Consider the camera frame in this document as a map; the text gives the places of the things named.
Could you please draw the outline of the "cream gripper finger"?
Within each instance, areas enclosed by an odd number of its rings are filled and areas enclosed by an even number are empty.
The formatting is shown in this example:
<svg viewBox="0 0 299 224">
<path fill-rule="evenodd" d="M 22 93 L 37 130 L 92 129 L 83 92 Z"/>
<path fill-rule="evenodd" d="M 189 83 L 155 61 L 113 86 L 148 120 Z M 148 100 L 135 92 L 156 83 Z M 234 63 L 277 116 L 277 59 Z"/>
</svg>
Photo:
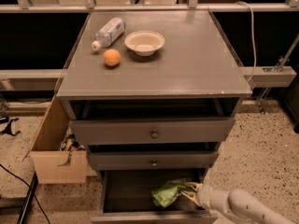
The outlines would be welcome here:
<svg viewBox="0 0 299 224">
<path fill-rule="evenodd" d="M 191 188 L 195 192 L 198 192 L 202 187 L 200 183 L 196 183 L 196 182 L 187 182 L 185 186 Z"/>
<path fill-rule="evenodd" d="M 195 203 L 196 205 L 199 205 L 199 202 L 197 200 L 197 196 L 196 196 L 195 192 L 188 192 L 188 191 L 183 190 L 181 192 L 181 194 L 184 195 L 186 198 L 188 198 L 193 203 Z"/>
</svg>

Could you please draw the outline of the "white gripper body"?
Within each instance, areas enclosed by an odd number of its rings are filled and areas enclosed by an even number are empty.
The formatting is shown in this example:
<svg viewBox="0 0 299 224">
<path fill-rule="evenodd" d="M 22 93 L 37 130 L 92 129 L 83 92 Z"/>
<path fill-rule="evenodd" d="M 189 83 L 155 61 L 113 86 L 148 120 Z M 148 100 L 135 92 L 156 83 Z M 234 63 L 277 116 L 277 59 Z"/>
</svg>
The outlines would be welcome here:
<svg viewBox="0 0 299 224">
<path fill-rule="evenodd" d="M 196 189 L 196 201 L 208 210 L 228 211 L 230 209 L 229 194 L 229 191 L 200 184 Z"/>
</svg>

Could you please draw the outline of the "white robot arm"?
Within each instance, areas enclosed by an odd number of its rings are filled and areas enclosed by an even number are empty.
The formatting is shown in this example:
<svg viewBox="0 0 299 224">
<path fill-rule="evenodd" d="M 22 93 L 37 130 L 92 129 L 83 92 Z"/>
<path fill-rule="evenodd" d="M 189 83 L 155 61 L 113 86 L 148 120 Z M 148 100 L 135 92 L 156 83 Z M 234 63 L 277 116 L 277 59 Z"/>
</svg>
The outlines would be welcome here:
<svg viewBox="0 0 299 224">
<path fill-rule="evenodd" d="M 221 213 L 234 224 L 296 224 L 270 209 L 243 189 L 221 190 L 189 182 L 182 194 L 206 210 Z"/>
</svg>

